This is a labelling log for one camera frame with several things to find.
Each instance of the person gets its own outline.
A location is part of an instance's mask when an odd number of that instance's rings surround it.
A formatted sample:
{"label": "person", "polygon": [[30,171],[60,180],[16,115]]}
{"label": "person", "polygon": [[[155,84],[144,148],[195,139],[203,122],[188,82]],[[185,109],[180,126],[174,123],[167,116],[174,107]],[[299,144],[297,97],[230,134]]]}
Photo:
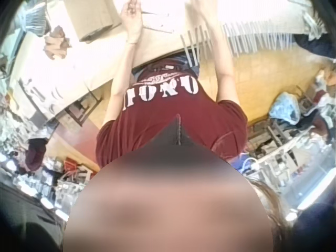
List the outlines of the person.
{"label": "person", "polygon": [[217,16],[217,1],[192,0],[205,21],[213,44],[218,94],[216,102],[197,80],[197,68],[181,55],[135,69],[129,85],[142,31],[141,6],[128,0],[121,12],[128,38],[111,87],[103,127],[97,136],[96,160],[101,168],[144,146],[175,118],[199,144],[230,161],[247,142],[247,117],[240,107],[233,60]]}
{"label": "person", "polygon": [[8,157],[9,159],[12,159],[12,158],[16,158],[19,156],[19,153],[17,151],[11,151],[9,154],[8,154]]}
{"label": "person", "polygon": [[71,208],[63,251],[286,251],[274,194],[174,119],[91,179]]}
{"label": "person", "polygon": [[47,151],[46,145],[48,140],[44,138],[34,138],[29,139],[28,143],[29,147],[26,151],[24,167],[33,172],[40,169],[43,163],[43,158]]}

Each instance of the maroon t-shirt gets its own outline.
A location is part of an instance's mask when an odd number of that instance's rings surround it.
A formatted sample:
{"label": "maroon t-shirt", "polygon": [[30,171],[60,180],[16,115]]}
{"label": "maroon t-shirt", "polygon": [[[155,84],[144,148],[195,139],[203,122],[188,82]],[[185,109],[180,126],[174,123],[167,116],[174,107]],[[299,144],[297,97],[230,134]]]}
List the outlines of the maroon t-shirt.
{"label": "maroon t-shirt", "polygon": [[195,142],[224,160],[236,157],[245,147],[247,118],[240,106],[229,100],[214,102],[190,73],[171,70],[127,90],[121,114],[97,136],[99,166],[144,146],[178,115]]}

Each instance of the light fixture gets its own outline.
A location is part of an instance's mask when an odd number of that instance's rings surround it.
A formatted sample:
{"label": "light fixture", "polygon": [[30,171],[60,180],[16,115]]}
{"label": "light fixture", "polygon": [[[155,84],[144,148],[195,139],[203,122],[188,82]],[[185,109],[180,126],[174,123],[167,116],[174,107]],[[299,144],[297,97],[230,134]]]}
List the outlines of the light fixture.
{"label": "light fixture", "polygon": [[0,153],[0,162],[5,162],[6,160],[7,157],[4,154]]}
{"label": "light fixture", "polygon": [[47,198],[43,197],[40,201],[47,209],[53,209],[54,205]]}
{"label": "light fixture", "polygon": [[297,213],[293,213],[293,212],[291,212],[291,213],[287,214],[287,216],[286,216],[286,221],[288,221],[288,222],[292,222],[292,221],[294,221],[295,219],[297,219],[297,217],[298,217],[298,214],[297,214]]}
{"label": "light fixture", "polygon": [[305,210],[323,193],[336,176],[336,167],[331,169],[314,190],[298,206],[299,210]]}
{"label": "light fixture", "polygon": [[18,184],[21,186],[20,190],[23,193],[29,195],[30,197],[34,197],[37,194],[37,190],[35,188],[31,188],[24,181],[20,181]]}
{"label": "light fixture", "polygon": [[57,209],[57,210],[55,211],[55,213],[56,213],[56,215],[57,215],[58,217],[60,217],[60,218],[63,219],[64,221],[66,221],[66,222],[68,221],[68,219],[69,219],[69,215],[67,215],[67,214],[64,213],[63,211]]}
{"label": "light fixture", "polygon": [[9,160],[7,163],[6,163],[6,167],[8,169],[10,169],[11,171],[15,172],[16,171],[16,165],[14,164],[14,161],[13,160]]}

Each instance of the wooden floor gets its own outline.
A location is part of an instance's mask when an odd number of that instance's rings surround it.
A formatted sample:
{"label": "wooden floor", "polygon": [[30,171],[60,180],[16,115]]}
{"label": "wooden floor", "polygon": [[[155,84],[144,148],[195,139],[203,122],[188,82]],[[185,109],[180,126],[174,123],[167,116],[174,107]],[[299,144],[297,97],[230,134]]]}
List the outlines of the wooden floor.
{"label": "wooden floor", "polygon": [[[260,51],[252,55],[241,55],[234,59],[234,63],[241,107],[249,122],[253,122],[267,115],[270,106],[281,92],[294,92],[296,85],[306,90],[327,60],[293,46],[292,49],[284,51]],[[215,99],[217,82],[213,62],[210,60],[201,62],[199,81],[208,95]],[[107,83],[95,91],[95,94],[102,95],[104,98],[89,117],[89,124],[95,125],[97,130],[102,125],[110,87],[111,83]],[[92,135],[89,134],[89,137],[92,139],[92,144],[85,152],[82,148],[77,148],[76,145],[80,144],[78,139],[81,136],[86,139],[86,143],[90,141],[88,140],[88,130],[76,127],[71,120],[62,119],[61,121],[67,121],[63,125],[76,136],[77,142],[73,144],[69,137],[64,138],[63,135],[56,132],[47,146],[47,155],[58,156],[62,159],[68,156],[98,171],[99,168],[92,157],[94,153],[87,154],[94,149],[92,145],[95,144],[97,130],[91,129]]]}

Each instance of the hair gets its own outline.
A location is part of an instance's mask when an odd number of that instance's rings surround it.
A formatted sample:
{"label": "hair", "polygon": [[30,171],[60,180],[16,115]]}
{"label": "hair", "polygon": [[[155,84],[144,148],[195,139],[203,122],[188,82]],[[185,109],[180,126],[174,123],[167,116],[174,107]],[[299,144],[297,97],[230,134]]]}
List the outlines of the hair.
{"label": "hair", "polygon": [[273,251],[288,251],[290,226],[284,218],[278,194],[262,181],[247,179],[254,189],[257,192],[259,191],[258,196],[261,198],[260,200],[266,200],[266,202],[262,202],[267,216],[272,222]]}

